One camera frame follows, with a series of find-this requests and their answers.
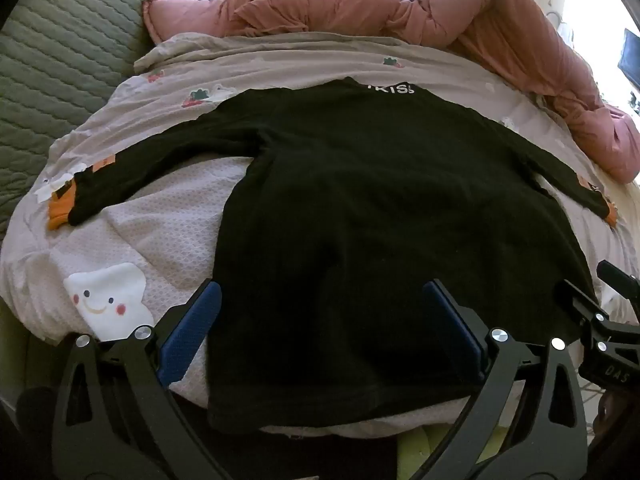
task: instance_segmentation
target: metal bolt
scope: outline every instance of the metal bolt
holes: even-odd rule
[[[496,341],[499,341],[500,343],[504,343],[505,341],[507,341],[507,339],[509,338],[509,334],[507,334],[503,329],[501,328],[495,328],[492,332],[491,332],[491,337],[493,337]]]
[[[566,348],[564,341],[562,341],[562,339],[560,339],[559,337],[555,337],[551,340],[551,346],[556,350],[564,350]]]
[[[82,348],[83,346],[87,346],[89,341],[91,341],[91,338],[87,334],[81,335],[76,339],[76,346]]]
[[[146,339],[151,335],[151,327],[147,325],[139,326],[136,329],[136,339]]]

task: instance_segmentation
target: mattress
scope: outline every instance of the mattress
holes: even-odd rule
[[[97,333],[107,322],[76,308],[74,298],[82,295],[85,283],[103,293],[105,302],[123,294],[127,304],[148,309],[155,321],[169,307],[185,302],[210,275],[225,200],[250,160],[203,155],[83,225],[63,226],[55,232],[45,229],[51,190],[64,184],[65,175],[172,124],[196,118],[247,88],[303,88],[345,76],[380,87],[408,81],[503,122],[606,193],[610,191],[561,125],[498,76],[447,52],[391,38],[300,33],[220,39],[191,33],[155,47],[136,63],[136,72],[140,75],[122,83],[105,107],[52,145],[46,167],[17,207],[2,247],[0,294],[33,333],[53,342],[68,332]],[[611,229],[590,211],[555,193],[593,275],[604,258],[626,272],[637,272],[634,241],[623,214]],[[121,272],[139,278],[123,289],[114,279]],[[612,319],[634,320],[628,303],[610,294],[595,275],[594,284]],[[199,406],[206,406],[208,396],[204,354],[203,346],[185,378],[171,386]],[[511,415],[517,397],[516,387],[507,410]],[[383,436],[451,422],[464,402],[333,428],[265,430],[308,436]]]
[[[20,0],[0,32],[0,242],[50,144],[101,108],[153,46],[142,0]]]

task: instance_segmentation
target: pink comforter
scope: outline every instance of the pink comforter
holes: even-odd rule
[[[179,32],[311,30],[446,48],[523,92],[547,96],[578,146],[618,182],[631,182],[640,171],[631,118],[602,102],[588,65],[534,0],[147,0],[143,10],[156,43]]]

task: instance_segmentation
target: white textured fabric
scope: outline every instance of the white textured fabric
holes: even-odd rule
[[[63,286],[63,280],[76,272],[135,264],[146,277],[142,303],[156,321],[169,307],[187,300],[210,276],[223,205],[250,160],[202,155],[81,226],[63,226],[53,232],[45,228],[47,202],[38,203],[35,190],[45,179],[55,181],[80,163],[91,165],[173,124],[192,120],[245,89],[304,88],[345,76],[377,86],[409,81],[503,121],[607,191],[571,136],[548,115],[498,76],[446,52],[389,38],[320,33],[259,39],[181,34],[139,60],[136,70],[146,73],[122,83],[105,107],[53,143],[44,171],[10,221],[0,253],[0,294],[41,338],[57,341],[71,331],[88,331]],[[611,229],[571,199],[557,196],[592,274],[605,258],[626,272],[637,273],[636,252],[624,217]],[[594,283],[600,293],[595,276]],[[611,310],[614,304],[616,320],[633,319],[623,302],[604,307]],[[171,388],[206,406],[205,376],[203,345],[185,378]],[[512,408],[517,396],[516,388]],[[422,424],[452,422],[463,403],[447,402],[395,418],[335,428],[266,429],[289,434],[383,436]]]

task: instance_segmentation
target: black long-sleeve shirt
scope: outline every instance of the black long-sleeve shirt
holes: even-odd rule
[[[607,202],[548,152],[408,83],[243,92],[76,174],[52,222],[79,224],[205,151],[255,157],[216,246],[219,430],[344,424],[471,393],[420,301],[433,278],[519,340],[577,338],[552,291],[568,279],[593,296],[591,275],[536,174],[601,218]]]

